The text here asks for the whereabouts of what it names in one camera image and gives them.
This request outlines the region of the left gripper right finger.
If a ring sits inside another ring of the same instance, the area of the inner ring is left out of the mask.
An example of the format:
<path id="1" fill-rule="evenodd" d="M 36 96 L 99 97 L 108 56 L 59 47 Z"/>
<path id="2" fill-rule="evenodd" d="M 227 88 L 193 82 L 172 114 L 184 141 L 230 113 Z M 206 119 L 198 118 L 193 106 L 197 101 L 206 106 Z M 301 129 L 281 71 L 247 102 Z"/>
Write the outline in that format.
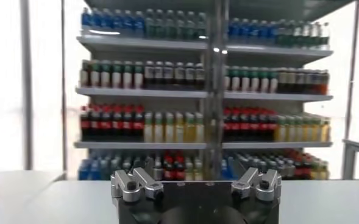
<path id="1" fill-rule="evenodd" d="M 231 184 L 231 194 L 236 200 L 244 200 L 255 195 L 260 201 L 280 201 L 282 193 L 282 176 L 274 169 L 261 173 L 257 168 L 250 167 Z"/>

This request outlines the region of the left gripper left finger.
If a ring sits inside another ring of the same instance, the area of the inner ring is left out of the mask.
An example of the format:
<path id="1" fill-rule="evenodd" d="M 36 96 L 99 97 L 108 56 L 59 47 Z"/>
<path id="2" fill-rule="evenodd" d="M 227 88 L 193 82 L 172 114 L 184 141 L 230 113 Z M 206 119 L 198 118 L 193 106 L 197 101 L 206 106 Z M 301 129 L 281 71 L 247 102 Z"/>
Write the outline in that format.
<path id="1" fill-rule="evenodd" d="M 111 195 L 127 203 L 138 202 L 141 194 L 147 199 L 160 201 L 164 197 L 164 186 L 155 181 L 143 168 L 134 168 L 131 174 L 116 170 L 110 176 Z"/>

